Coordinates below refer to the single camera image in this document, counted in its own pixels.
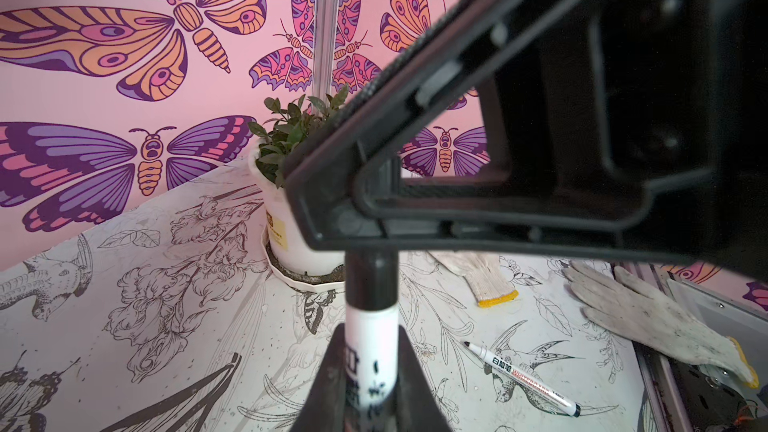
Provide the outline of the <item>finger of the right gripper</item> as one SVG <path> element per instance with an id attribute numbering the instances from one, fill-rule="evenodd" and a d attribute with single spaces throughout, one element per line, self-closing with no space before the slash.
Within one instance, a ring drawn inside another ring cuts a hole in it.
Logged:
<path id="1" fill-rule="evenodd" d="M 294 159 L 318 250 L 767 260 L 767 0 L 460 0 Z"/>

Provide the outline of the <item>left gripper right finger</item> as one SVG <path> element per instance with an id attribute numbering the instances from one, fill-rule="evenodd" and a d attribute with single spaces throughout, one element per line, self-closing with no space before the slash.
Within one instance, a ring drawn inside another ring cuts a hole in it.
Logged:
<path id="1" fill-rule="evenodd" d="M 398 328 L 398 372 L 395 386 L 398 431 L 451 432 L 403 326 Z"/>

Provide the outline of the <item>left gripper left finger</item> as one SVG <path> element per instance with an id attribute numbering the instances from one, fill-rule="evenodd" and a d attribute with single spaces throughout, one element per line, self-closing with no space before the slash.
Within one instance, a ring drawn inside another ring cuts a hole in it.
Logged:
<path id="1" fill-rule="evenodd" d="M 345 324 L 330 339 L 316 377 L 291 432 L 341 432 L 344 430 L 346 370 Z"/>

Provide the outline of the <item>black pen cap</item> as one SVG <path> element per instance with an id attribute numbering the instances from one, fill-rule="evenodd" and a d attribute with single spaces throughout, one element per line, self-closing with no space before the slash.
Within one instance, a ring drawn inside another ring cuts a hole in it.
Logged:
<path id="1" fill-rule="evenodd" d="M 345 252 L 345 295 L 348 305 L 381 311 L 398 303 L 399 253 L 395 249 L 354 249 Z"/>

